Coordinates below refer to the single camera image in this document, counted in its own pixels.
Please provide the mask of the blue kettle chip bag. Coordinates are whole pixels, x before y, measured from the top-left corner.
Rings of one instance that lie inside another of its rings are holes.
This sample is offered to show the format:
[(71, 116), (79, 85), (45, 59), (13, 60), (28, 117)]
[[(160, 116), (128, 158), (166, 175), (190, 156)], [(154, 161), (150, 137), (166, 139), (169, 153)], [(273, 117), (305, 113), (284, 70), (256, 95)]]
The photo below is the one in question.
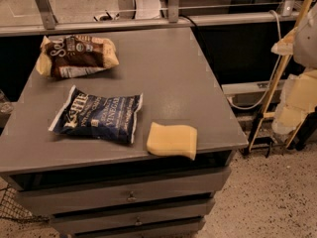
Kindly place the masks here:
[(133, 144), (142, 105), (142, 94), (101, 97), (86, 94), (74, 85), (49, 130), (57, 134)]

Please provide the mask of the brown and yellow chip bag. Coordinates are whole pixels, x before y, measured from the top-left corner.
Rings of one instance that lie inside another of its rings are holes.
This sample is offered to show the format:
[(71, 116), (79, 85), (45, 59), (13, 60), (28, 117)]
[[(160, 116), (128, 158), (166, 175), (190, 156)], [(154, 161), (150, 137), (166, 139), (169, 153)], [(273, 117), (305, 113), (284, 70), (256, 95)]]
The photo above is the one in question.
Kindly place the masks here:
[(74, 78), (118, 64), (116, 47), (110, 39), (70, 35), (57, 40), (43, 38), (36, 70), (47, 77)]

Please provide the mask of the yellow sponge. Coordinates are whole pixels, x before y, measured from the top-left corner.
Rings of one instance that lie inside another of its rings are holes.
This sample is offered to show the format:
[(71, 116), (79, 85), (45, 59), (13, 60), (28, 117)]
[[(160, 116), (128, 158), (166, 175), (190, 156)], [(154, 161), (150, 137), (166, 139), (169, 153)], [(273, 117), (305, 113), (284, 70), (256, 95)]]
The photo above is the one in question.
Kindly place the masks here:
[(197, 130), (187, 125), (161, 125), (153, 122), (147, 140), (147, 150), (156, 156), (183, 156), (194, 160)]

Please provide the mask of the grey drawer cabinet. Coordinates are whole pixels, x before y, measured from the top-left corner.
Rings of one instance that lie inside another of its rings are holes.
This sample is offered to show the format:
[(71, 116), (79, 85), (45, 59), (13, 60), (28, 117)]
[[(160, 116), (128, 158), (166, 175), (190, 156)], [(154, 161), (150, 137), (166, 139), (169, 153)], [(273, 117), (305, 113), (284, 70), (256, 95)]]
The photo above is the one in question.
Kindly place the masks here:
[[(229, 167), (246, 137), (189, 29), (112, 35), (119, 65), (90, 76), (54, 80), (32, 73), (1, 137), (0, 176), (18, 192)], [(49, 130), (73, 86), (97, 96), (142, 94), (132, 145), (58, 135)], [(147, 150), (151, 124), (197, 130), (194, 160)], [(213, 198), (217, 191), (47, 215), (81, 216)]]

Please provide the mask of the middle grey drawer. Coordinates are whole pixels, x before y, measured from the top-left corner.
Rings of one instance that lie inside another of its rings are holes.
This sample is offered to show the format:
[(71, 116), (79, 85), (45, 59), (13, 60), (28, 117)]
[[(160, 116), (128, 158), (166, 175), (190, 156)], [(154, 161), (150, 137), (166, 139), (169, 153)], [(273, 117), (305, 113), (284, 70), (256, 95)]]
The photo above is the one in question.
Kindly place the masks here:
[(63, 234), (86, 234), (116, 228), (140, 227), (146, 224), (199, 217), (208, 214), (213, 198), (104, 211), (94, 214), (56, 218), (51, 226)]

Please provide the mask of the grey drawer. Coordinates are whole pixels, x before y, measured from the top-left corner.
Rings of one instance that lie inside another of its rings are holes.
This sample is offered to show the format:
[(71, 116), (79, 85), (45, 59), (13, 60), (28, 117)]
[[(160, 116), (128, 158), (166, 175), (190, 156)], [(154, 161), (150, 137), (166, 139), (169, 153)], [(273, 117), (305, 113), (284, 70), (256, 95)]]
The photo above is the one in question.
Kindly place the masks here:
[(101, 231), (78, 233), (74, 238), (155, 238), (159, 236), (196, 232), (205, 224), (203, 217), (191, 217), (163, 221), (142, 226), (112, 228)]
[(16, 200), (36, 215), (52, 215), (156, 199), (221, 190), (230, 168), (203, 169), (189, 173), (82, 184), (16, 194)]
[(146, 224), (199, 217), (208, 214), (213, 198), (104, 211), (94, 214), (56, 218), (51, 226), (63, 234), (86, 234), (116, 228), (140, 227)]

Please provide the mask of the bottom grey drawer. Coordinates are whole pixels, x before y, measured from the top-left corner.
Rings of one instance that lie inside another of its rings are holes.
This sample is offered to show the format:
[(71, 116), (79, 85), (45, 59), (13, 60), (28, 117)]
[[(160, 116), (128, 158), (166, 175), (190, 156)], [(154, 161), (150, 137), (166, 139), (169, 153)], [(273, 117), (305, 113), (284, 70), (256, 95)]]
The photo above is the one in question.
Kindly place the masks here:
[(205, 224), (203, 217), (191, 217), (163, 221), (142, 226), (112, 228), (101, 231), (78, 233), (74, 238), (155, 238), (159, 236), (196, 232)]

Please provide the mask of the top grey drawer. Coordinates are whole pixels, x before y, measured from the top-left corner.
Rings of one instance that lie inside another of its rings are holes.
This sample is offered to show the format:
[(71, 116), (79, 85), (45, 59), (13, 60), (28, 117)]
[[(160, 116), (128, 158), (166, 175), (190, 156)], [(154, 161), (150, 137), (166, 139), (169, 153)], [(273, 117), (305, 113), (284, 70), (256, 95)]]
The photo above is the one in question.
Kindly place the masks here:
[(52, 215), (156, 199), (221, 190), (230, 168), (203, 169), (189, 173), (82, 184), (16, 194), (16, 200), (36, 215)]

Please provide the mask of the wooden easel stand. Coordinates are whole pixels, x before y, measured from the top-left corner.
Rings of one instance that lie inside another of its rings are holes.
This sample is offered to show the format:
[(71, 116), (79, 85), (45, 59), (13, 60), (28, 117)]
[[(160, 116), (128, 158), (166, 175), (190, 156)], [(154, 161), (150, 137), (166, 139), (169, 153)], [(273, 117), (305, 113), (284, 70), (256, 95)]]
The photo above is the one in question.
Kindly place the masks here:
[(301, 4), (300, 11), (296, 18), (293, 29), (290, 30), (284, 37), (278, 35), (279, 41), (274, 45), (276, 50), (278, 51), (278, 59), (268, 82), (267, 89), (264, 92), (263, 97), (259, 100), (261, 109), (258, 111), (257, 116), (253, 121), (251, 133), (248, 138), (249, 145), (242, 152), (244, 156), (248, 155), (251, 152), (255, 142), (268, 140), (268, 138), (259, 138), (258, 133), (260, 131), (260, 128), (262, 127), (264, 119), (271, 117), (271, 114), (267, 112), (268, 107), (277, 89), (277, 85), (281, 79), (281, 76), (288, 66), (289, 61), (293, 57), (293, 44), (297, 27), (309, 12), (312, 2), (313, 0), (304, 0)]

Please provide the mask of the grey metal railing frame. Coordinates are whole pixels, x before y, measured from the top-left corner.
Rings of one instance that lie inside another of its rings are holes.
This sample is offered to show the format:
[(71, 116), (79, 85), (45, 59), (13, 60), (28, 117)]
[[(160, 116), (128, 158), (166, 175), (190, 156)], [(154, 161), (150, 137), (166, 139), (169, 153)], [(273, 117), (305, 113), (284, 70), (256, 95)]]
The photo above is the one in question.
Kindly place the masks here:
[(303, 0), (0, 0), (3, 36), (105, 32), (296, 18)]

